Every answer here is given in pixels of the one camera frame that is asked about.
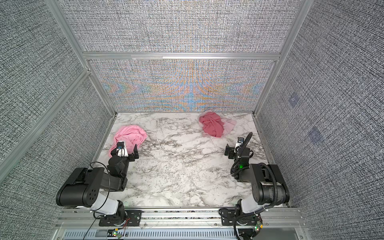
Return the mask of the bright pink cloth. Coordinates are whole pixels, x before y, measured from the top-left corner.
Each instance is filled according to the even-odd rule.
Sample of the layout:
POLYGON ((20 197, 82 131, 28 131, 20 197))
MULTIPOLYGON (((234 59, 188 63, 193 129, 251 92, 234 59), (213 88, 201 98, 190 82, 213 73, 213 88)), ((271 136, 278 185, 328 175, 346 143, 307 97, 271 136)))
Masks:
POLYGON ((126 154, 132 154, 135 145, 139 149, 147 137, 147 133, 137 125, 121 127, 113 137, 113 145, 109 150, 109 157, 112 157, 112 151, 117 147, 118 142, 124 142, 126 154))

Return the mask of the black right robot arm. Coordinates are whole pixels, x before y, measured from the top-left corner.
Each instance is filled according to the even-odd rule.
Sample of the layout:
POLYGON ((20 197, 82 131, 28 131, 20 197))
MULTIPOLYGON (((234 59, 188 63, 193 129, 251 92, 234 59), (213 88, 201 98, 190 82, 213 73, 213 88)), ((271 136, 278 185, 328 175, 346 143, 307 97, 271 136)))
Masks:
POLYGON ((234 210, 220 210, 224 225, 232 224, 236 218, 246 214, 256 214, 258 211, 287 204, 290 193, 283 175, 275 164, 251 164, 253 151, 241 145, 226 146, 225 156, 234 161, 231 176, 239 183, 250 183, 252 193, 241 199, 234 210))

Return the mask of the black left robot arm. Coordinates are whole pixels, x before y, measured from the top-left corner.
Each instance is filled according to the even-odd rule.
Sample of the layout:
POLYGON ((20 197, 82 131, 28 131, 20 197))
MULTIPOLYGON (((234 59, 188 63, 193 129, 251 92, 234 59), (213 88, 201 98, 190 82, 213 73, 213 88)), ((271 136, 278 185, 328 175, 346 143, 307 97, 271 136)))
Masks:
POLYGON ((139 158, 138 146, 126 152, 123 142, 111 152, 108 165, 76 168, 57 193, 56 203, 62 207, 88 209, 99 214, 100 227, 138 227, 142 211, 126 211, 122 201, 109 197, 111 192, 122 192, 127 185, 129 163, 139 158))

